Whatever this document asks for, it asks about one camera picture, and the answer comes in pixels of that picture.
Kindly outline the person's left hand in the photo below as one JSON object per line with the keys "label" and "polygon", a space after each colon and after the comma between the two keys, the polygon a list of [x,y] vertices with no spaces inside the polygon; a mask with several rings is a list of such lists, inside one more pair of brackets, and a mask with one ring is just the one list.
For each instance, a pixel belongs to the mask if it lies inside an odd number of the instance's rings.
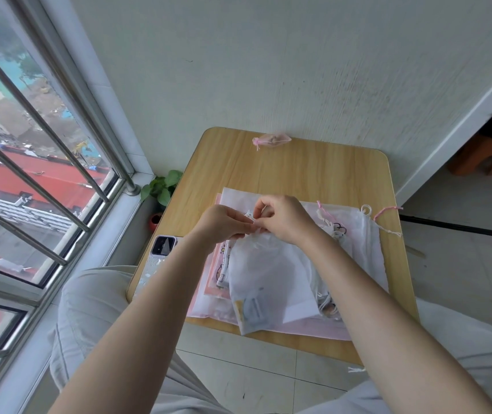
{"label": "person's left hand", "polygon": [[237,239],[229,238],[229,213],[231,212],[239,211],[224,205],[214,205],[202,214],[189,234],[195,252],[207,255],[216,244]]}

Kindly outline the person's right hand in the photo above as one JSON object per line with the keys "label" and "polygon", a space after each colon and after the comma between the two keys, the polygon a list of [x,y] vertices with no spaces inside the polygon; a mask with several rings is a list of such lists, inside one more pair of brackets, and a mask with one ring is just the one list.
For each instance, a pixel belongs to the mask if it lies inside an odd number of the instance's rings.
{"label": "person's right hand", "polygon": [[260,231],[270,232],[280,240],[300,248],[325,234],[294,196],[260,196],[252,215]]}

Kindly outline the white sheer drawstring bag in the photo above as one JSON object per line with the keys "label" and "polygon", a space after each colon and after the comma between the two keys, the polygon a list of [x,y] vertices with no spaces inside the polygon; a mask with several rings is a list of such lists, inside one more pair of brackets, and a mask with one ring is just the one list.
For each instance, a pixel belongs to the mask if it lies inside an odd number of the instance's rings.
{"label": "white sheer drawstring bag", "polygon": [[297,246],[273,234],[256,232],[237,239],[231,248],[230,300],[264,288],[272,324],[264,331],[318,317],[316,293],[311,287],[314,273],[311,261]]}

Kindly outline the person's left forearm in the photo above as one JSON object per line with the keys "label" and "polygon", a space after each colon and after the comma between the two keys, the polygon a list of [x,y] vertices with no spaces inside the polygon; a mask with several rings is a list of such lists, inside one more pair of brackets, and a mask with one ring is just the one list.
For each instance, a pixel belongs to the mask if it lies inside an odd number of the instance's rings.
{"label": "person's left forearm", "polygon": [[193,230],[95,345],[48,414],[149,414],[205,261],[224,241]]}

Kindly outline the white printed cloth strip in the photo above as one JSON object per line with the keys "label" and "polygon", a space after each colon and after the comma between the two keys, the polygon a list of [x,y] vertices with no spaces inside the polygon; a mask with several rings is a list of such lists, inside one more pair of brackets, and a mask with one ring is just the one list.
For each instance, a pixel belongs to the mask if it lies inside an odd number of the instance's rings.
{"label": "white printed cloth strip", "polygon": [[227,240],[219,247],[215,264],[215,285],[219,289],[229,289],[228,266],[233,241]]}

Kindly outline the large pink sheer bag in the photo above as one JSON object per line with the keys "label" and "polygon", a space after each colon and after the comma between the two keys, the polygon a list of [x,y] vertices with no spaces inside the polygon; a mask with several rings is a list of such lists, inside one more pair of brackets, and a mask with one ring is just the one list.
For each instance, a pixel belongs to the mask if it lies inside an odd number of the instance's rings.
{"label": "large pink sheer bag", "polygon": [[[219,289],[215,285],[215,264],[219,247],[222,243],[218,243],[215,246],[215,250],[208,259],[208,264],[201,276],[198,289],[195,292],[187,315],[197,319],[212,319],[225,322],[238,327],[236,315],[230,300],[229,289]],[[311,264],[315,270],[311,279],[311,287],[316,293],[320,315],[318,317],[290,322],[269,330],[269,332],[328,340],[351,341],[351,337],[341,320],[341,316],[326,284],[321,279],[314,264],[312,262]]]}

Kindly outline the yellow grey small packet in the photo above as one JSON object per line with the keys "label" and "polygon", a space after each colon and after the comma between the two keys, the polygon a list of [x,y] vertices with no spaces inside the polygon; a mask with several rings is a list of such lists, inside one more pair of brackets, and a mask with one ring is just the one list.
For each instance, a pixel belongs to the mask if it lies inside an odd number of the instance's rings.
{"label": "yellow grey small packet", "polygon": [[231,302],[242,336],[267,330],[272,326],[263,287],[233,298]]}

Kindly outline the white smartphone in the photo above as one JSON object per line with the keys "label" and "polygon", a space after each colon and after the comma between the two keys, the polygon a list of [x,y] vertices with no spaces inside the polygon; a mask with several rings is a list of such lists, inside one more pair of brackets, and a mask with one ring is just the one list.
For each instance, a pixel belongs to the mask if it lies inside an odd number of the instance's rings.
{"label": "white smartphone", "polygon": [[175,246],[178,244],[179,240],[181,239],[182,237],[166,236],[166,235],[159,235],[155,237],[153,248],[148,254],[148,257],[146,259],[146,264],[144,265],[143,269],[139,271],[140,274],[139,280],[135,288],[135,291],[132,295],[132,298],[134,298],[138,293],[140,293],[140,291],[146,285],[148,280],[152,278],[155,272],[158,270],[160,264],[175,248]]}

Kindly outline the green leafy plant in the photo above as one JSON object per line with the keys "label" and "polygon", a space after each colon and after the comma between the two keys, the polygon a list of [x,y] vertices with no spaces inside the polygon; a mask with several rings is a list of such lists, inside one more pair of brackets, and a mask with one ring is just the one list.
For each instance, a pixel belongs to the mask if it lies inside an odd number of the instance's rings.
{"label": "green leafy plant", "polygon": [[140,201],[143,202],[151,196],[156,199],[161,208],[167,208],[182,175],[183,172],[180,170],[172,169],[166,176],[156,176],[141,188]]}

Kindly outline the small pink filled pouch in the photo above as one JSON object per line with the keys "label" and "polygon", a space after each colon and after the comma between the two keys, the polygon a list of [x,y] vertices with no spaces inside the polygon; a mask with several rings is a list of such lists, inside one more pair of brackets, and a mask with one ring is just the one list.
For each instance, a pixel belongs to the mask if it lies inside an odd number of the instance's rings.
{"label": "small pink filled pouch", "polygon": [[285,133],[265,133],[261,136],[254,137],[252,144],[256,147],[256,151],[259,151],[261,147],[279,147],[286,143],[291,142],[292,138]]}

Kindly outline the metal window guard bars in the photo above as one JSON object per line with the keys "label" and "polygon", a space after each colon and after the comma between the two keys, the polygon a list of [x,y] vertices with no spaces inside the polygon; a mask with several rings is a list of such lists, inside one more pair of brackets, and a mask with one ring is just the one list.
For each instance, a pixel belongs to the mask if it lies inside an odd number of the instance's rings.
{"label": "metal window guard bars", "polygon": [[0,275],[38,286],[70,264],[120,190],[139,186],[24,1],[0,0]]}

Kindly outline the brown wooden stool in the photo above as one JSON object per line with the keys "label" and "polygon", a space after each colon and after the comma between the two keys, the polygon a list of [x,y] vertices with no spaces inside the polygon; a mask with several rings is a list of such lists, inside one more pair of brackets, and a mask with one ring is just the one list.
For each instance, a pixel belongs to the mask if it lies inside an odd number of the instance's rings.
{"label": "brown wooden stool", "polygon": [[[452,157],[447,164],[447,169],[456,176],[470,175],[490,158],[492,158],[492,138],[477,133]],[[492,165],[486,174],[492,175]]]}

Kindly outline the white sheer bag with hair ties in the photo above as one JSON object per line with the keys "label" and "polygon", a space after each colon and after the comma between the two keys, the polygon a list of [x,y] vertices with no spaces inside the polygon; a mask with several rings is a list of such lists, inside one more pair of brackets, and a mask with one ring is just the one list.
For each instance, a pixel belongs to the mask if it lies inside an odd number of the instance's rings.
{"label": "white sheer bag with hair ties", "polygon": [[373,215],[372,208],[363,204],[360,208],[348,206],[324,206],[317,201],[317,216],[325,230],[346,253],[386,292],[389,291],[380,232],[402,237],[401,232],[386,229],[377,219],[389,210],[401,210],[398,206],[382,208]]}

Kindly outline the white door frame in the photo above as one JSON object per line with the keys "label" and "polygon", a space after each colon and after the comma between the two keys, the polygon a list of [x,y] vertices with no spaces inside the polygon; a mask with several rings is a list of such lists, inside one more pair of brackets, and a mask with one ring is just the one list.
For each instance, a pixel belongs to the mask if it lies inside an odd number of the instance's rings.
{"label": "white door frame", "polygon": [[396,192],[396,203],[408,201],[491,117],[492,86]]}

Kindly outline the white window frame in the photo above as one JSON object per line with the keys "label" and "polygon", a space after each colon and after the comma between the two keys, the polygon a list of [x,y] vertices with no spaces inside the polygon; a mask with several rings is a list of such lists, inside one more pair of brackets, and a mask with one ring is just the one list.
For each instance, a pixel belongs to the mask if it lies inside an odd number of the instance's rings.
{"label": "white window frame", "polygon": [[[151,169],[128,118],[107,77],[100,54],[85,34],[72,0],[24,1],[24,16],[57,54],[68,74],[79,81],[99,106],[113,134],[111,139],[140,188]],[[138,195],[120,190],[83,247],[69,265],[32,285],[0,275],[0,414],[19,414],[48,369],[47,331],[56,320],[55,300],[71,275],[107,263],[139,208]]]}

